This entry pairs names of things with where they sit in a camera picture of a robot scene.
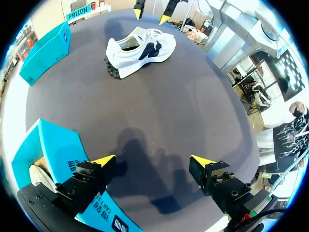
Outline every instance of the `white sneaker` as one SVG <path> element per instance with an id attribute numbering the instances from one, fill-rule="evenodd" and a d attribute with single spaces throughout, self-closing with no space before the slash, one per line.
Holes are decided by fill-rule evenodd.
<path id="1" fill-rule="evenodd" d="M 123 40 L 110 38 L 105 62 L 110 75 L 123 79 L 147 63 L 165 61 L 175 47 L 173 35 L 137 27 Z"/>

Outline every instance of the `screw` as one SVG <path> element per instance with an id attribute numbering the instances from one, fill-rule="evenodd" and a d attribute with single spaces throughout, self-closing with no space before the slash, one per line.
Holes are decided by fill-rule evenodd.
<path id="1" fill-rule="evenodd" d="M 75 191 L 71 189 L 71 190 L 68 191 L 68 194 L 69 194 L 69 195 L 74 195 L 74 194 L 75 194 Z"/>
<path id="2" fill-rule="evenodd" d="M 234 177 L 234 173 L 228 173 L 228 178 L 232 179 Z"/>
<path id="3" fill-rule="evenodd" d="M 32 205 L 33 203 L 34 203 L 34 201 L 33 201 L 31 198 L 29 198 L 28 204 L 29 204 L 29 205 Z"/>
<path id="4" fill-rule="evenodd" d="M 35 198 L 38 199 L 38 200 L 41 199 L 42 198 L 42 194 L 39 193 L 38 195 L 36 195 Z"/>
<path id="5" fill-rule="evenodd" d="M 236 197 L 238 195 L 238 192 L 236 191 L 236 190 L 233 190 L 232 192 L 231 192 L 231 196 L 232 197 Z"/>
<path id="6" fill-rule="evenodd" d="M 223 180 L 222 176 L 218 176 L 217 179 L 216 179 L 217 183 L 221 183 L 222 180 Z"/>

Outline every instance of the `black mount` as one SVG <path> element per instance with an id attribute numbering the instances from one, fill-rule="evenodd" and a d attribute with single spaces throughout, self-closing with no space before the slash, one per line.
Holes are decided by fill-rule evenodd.
<path id="1" fill-rule="evenodd" d="M 77 172 L 71 178 L 56 183 L 56 193 L 42 183 L 29 184 L 17 192 L 17 197 L 40 231 L 98 232 L 74 217 L 83 213 L 97 194 L 103 194 L 115 170 L 115 157 L 104 166 L 83 161 L 76 165 Z"/>
<path id="2" fill-rule="evenodd" d="M 235 178 L 234 173 L 227 172 L 228 167 L 223 161 L 211 162 L 203 167 L 195 158 L 190 158 L 189 172 L 204 195 L 211 196 L 221 211 L 232 218 L 225 232 L 238 231 L 237 228 L 253 216 L 273 209 L 278 200 L 274 195 L 269 197 L 264 189 L 253 196 L 250 193 L 251 185 Z M 239 231 L 252 231 L 264 218 L 251 222 Z"/>

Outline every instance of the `white wall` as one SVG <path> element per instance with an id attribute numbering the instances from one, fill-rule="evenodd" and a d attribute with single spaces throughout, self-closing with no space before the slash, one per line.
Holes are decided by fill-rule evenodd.
<path id="1" fill-rule="evenodd" d="M 45 1 L 31 16 L 31 22 L 38 39 L 64 21 L 61 0 Z"/>
<path id="2" fill-rule="evenodd" d="M 197 11 L 197 0 L 189 0 L 188 3 L 186 2 L 179 2 L 176 6 L 176 9 L 169 21 L 173 22 L 179 22 L 183 21 L 187 11 L 189 10 L 191 2 L 194 1 L 192 8 L 190 10 L 189 16 L 193 17 L 194 14 Z M 112 6 L 112 10 L 122 10 L 126 8 L 133 9 L 136 0 L 105 0 L 107 4 L 110 4 Z M 144 12 L 153 13 L 153 7 L 155 4 L 155 10 L 154 14 L 158 17 L 161 17 L 163 12 L 166 9 L 166 6 L 168 5 L 169 0 L 157 0 L 155 3 L 155 0 L 147 0 L 144 8 Z"/>

